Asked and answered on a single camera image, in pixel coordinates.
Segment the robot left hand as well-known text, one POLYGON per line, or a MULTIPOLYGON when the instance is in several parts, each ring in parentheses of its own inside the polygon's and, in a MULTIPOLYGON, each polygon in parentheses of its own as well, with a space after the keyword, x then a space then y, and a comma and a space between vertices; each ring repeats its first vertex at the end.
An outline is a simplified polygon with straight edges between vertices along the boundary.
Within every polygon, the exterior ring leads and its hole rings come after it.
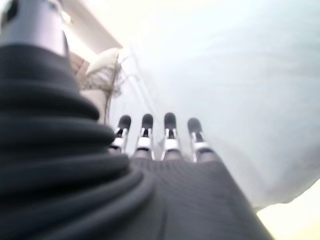
POLYGON ((0 33, 3 240, 270 240, 211 149, 204 162, 112 153, 81 96, 58 0, 12 0, 0 33))

